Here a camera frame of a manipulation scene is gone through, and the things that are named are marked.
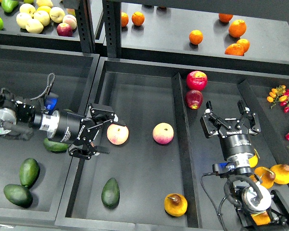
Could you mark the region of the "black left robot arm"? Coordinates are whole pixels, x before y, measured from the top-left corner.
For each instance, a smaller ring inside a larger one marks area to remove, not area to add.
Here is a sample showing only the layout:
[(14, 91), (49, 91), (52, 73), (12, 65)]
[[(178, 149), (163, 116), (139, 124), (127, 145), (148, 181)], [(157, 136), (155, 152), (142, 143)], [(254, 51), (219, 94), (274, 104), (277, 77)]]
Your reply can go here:
[(0, 135), (15, 133), (28, 140), (33, 130), (46, 131), (50, 141), (68, 145), (68, 154), (84, 160), (93, 155), (108, 154), (103, 146), (94, 144), (99, 130), (108, 124), (124, 126), (110, 106), (89, 104), (87, 115), (69, 110), (55, 110), (56, 94), (51, 93), (55, 74), (47, 76), (47, 86), (38, 96), (23, 98), (7, 88), (0, 90)]

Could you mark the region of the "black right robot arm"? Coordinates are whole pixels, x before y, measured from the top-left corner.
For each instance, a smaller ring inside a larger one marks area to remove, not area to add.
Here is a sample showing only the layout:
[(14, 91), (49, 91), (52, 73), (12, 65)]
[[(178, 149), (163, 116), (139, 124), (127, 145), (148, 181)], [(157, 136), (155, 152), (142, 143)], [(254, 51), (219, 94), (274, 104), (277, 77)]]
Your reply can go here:
[(242, 100), (237, 106), (240, 118), (221, 118), (207, 101), (200, 119), (206, 138), (218, 136), (224, 158), (223, 163), (213, 164), (210, 173), (226, 179), (224, 197), (214, 207), (219, 222), (226, 230), (222, 206), (228, 201), (234, 206), (243, 231), (289, 231), (289, 206), (279, 191), (262, 186), (261, 177), (250, 164), (256, 155), (250, 137), (261, 132), (258, 115)]

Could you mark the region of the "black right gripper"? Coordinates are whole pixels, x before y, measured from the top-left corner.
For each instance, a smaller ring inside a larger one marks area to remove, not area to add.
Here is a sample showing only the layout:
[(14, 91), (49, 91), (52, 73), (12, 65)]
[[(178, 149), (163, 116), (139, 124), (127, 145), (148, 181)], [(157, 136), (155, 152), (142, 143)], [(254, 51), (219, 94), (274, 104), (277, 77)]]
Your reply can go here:
[(252, 113), (243, 100), (239, 100), (237, 106), (241, 117), (235, 119), (232, 129), (225, 119), (213, 112), (211, 101), (206, 102), (206, 110), (200, 119), (207, 139), (218, 135), (226, 161), (232, 161), (235, 157), (252, 158), (255, 151), (250, 141), (250, 135), (257, 135), (261, 132), (258, 115)]

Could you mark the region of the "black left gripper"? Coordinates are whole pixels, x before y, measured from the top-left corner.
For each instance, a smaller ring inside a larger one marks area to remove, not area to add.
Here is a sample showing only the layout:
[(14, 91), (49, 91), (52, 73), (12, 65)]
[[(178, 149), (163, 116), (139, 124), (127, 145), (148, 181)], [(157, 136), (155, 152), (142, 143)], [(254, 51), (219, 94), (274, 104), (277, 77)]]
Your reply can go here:
[(54, 115), (58, 118), (54, 141), (71, 144), (68, 154), (84, 160), (90, 160), (92, 156), (99, 154), (110, 153), (106, 147), (94, 144), (95, 138), (105, 123), (126, 126), (123, 120), (119, 120), (111, 106), (90, 103), (88, 109), (91, 117), (69, 111), (54, 111)]

